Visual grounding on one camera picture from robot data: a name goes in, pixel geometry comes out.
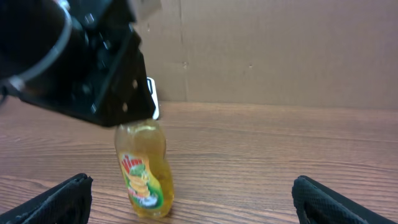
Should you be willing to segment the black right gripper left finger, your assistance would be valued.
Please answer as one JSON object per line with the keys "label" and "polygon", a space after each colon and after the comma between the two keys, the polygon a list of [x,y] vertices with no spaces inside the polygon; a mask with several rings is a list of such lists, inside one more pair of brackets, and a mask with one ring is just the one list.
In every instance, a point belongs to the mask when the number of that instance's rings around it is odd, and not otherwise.
{"label": "black right gripper left finger", "polygon": [[80,173],[1,215],[2,224],[87,224],[93,179]]}

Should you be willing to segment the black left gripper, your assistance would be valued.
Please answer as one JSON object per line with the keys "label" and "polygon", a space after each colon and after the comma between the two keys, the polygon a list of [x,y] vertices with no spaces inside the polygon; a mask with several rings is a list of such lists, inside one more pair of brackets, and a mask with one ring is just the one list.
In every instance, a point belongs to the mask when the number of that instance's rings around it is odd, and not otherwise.
{"label": "black left gripper", "polygon": [[102,127],[151,118],[148,0],[6,0],[6,95]]}

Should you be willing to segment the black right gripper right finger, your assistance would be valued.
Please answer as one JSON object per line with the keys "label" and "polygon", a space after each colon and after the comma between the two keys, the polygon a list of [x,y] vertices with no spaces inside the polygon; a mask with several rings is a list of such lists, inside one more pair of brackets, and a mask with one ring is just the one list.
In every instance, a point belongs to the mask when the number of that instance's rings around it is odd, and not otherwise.
{"label": "black right gripper right finger", "polygon": [[292,198],[300,224],[395,224],[305,175],[294,180]]}

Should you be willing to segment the yellow dish soap bottle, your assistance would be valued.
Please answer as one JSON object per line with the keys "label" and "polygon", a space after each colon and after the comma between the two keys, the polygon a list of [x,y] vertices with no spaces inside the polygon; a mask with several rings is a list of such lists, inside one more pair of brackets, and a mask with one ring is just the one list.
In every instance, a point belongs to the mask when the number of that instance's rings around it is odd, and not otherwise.
{"label": "yellow dish soap bottle", "polygon": [[174,183],[160,124],[146,119],[120,125],[114,146],[128,198],[137,216],[166,216],[174,200]]}

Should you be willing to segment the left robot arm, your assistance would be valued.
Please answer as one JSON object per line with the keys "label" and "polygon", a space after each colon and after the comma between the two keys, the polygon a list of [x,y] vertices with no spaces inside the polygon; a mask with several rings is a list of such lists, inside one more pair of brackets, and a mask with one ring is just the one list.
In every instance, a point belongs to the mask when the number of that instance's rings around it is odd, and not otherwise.
{"label": "left robot arm", "polygon": [[103,127],[151,118],[134,24],[160,1],[1,0],[1,94]]}

